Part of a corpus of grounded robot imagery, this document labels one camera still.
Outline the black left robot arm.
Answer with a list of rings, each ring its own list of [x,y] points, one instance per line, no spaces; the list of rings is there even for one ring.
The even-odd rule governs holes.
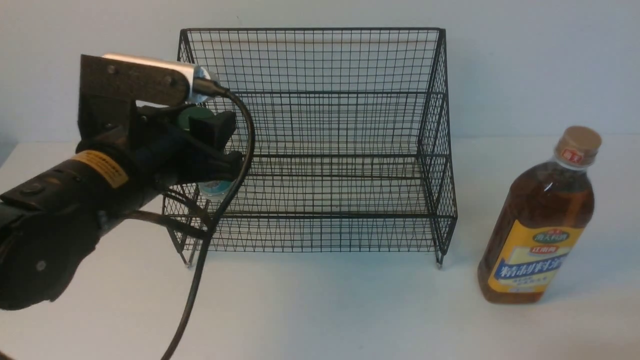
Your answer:
[[[1,195],[1,309],[54,302],[99,240],[169,187],[231,182],[226,151],[234,111],[197,105],[130,107],[103,123],[70,159]]]

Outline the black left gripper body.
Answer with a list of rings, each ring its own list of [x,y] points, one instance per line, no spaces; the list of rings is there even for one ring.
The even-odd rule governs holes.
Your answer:
[[[112,156],[134,180],[158,177],[166,186],[208,182],[210,157],[178,125],[193,104],[137,106],[134,100],[83,97],[78,106],[77,151],[96,150]]]

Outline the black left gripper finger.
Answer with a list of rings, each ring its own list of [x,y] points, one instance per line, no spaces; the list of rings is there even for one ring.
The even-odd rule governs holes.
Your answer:
[[[202,150],[190,151],[190,182],[232,182],[240,175],[243,167],[241,152],[214,155]]]
[[[192,111],[189,114],[189,133],[197,141],[222,151],[237,129],[237,114],[223,111]]]

